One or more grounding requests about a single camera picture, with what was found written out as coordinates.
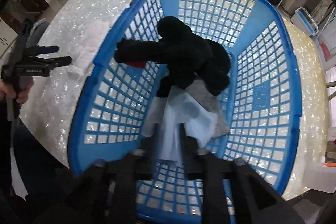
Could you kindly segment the blue plastic basket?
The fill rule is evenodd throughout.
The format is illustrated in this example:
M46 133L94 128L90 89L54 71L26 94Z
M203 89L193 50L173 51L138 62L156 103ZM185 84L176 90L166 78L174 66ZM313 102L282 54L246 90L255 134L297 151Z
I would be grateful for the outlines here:
M211 95L195 63L159 98L154 54L177 17L226 50L230 85ZM297 59L266 0L133 0L102 43L68 139L81 223L302 223L282 198L302 115Z

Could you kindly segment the grey chair with lace cover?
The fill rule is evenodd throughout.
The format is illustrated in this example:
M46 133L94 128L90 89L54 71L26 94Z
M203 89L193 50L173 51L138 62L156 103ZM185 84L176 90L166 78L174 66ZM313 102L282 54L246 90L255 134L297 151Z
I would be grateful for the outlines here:
M36 46L49 26L49 22L41 19L33 25L26 41L26 48Z

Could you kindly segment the white fluffy cloth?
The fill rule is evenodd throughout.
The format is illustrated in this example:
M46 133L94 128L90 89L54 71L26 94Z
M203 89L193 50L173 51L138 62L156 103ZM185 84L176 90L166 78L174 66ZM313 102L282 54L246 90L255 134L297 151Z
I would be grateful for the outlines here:
M78 45L73 50L72 63L67 71L79 77L87 75L92 61L109 31L109 24L101 20L94 20L85 26Z

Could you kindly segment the white plastic bottle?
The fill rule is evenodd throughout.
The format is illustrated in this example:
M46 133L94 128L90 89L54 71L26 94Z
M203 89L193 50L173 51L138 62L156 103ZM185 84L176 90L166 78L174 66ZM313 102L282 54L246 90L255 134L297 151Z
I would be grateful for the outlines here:
M336 166L334 162L312 162L307 165L302 185L325 193L334 193L336 184Z

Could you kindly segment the white blue storage box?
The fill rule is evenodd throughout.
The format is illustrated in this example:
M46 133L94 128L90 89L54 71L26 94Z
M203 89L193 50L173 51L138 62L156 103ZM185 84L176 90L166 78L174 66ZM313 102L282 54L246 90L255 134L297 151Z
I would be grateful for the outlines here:
M290 21L307 36L315 36L319 32L317 23L304 7L296 9Z

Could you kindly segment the light blue cloth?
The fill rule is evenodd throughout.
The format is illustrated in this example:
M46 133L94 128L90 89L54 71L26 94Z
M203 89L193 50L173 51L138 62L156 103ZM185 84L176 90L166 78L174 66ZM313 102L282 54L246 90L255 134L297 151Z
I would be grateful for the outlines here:
M182 166L179 126L184 125L186 134L204 147L214 136L217 115L205 110L190 94L172 87L167 98L154 97L142 125L144 137L154 134L158 125L157 159Z

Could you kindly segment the grey cloth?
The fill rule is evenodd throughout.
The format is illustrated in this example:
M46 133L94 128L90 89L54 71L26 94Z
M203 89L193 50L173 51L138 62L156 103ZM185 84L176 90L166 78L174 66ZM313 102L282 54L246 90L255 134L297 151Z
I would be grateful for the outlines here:
M230 129L222 112L219 100L207 90L205 82L201 79L196 79L189 87L186 88L186 91L205 110L217 115L214 138L228 135L230 133Z

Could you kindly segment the black plush toy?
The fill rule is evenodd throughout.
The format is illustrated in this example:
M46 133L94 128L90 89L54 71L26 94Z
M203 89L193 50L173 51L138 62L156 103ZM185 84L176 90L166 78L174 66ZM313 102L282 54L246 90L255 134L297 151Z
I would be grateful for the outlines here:
M160 19L157 31L161 36L158 42L123 38L116 44L114 59L138 68L148 61L165 64L169 75L161 80L161 94L174 85L185 90L197 78L213 96L229 86L231 61L222 45L194 34L174 16Z

